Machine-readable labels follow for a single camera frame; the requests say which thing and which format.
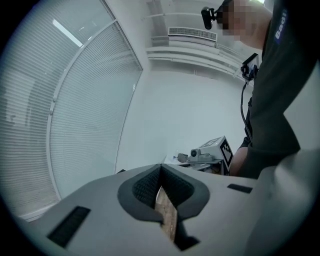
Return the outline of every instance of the black rectangular strip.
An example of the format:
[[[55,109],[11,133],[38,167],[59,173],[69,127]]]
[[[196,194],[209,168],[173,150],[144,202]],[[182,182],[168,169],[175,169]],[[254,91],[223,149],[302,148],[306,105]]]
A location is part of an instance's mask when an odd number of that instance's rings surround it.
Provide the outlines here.
[[[250,194],[252,187],[230,184],[227,188]]]
[[[76,231],[80,228],[91,210],[77,206],[73,211],[48,235],[48,238],[61,247],[65,247]]]

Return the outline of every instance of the black shirt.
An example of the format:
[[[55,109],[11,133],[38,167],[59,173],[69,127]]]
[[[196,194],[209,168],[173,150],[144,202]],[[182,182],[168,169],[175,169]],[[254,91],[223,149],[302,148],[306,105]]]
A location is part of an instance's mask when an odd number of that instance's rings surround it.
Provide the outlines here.
[[[245,137],[241,145],[248,147],[238,173],[242,177],[257,179],[265,167],[277,165],[300,149],[284,111],[303,88],[317,58],[307,56],[301,41],[297,40],[293,16],[284,1],[275,1],[263,61],[248,104],[246,119],[252,142]]]

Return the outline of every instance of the wooden floor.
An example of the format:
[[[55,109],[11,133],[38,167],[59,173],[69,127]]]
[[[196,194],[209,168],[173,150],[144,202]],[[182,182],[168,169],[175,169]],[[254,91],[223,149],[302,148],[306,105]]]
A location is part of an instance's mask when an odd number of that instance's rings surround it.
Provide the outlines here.
[[[162,230],[171,241],[174,241],[177,228],[177,210],[162,187],[160,188],[154,209],[163,216]]]

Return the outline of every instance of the air conditioner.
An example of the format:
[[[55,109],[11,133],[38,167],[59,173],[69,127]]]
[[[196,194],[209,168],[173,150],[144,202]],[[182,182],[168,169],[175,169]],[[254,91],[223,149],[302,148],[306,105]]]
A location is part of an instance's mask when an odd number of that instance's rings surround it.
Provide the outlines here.
[[[181,26],[170,26],[168,28],[168,36],[184,36],[191,38],[200,38],[204,40],[210,40],[217,42],[218,35],[207,30],[190,28],[190,27],[181,27]]]

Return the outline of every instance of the person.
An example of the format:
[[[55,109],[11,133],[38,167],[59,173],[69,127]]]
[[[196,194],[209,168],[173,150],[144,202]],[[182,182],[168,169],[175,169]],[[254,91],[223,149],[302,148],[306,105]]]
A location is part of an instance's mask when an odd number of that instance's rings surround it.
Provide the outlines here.
[[[225,0],[217,10],[217,24],[245,45],[262,50],[262,63],[248,103],[247,131],[234,154],[230,175],[257,179],[300,150],[284,111],[313,71],[317,57],[297,39],[295,13],[288,1],[275,0],[273,13],[256,0]]]

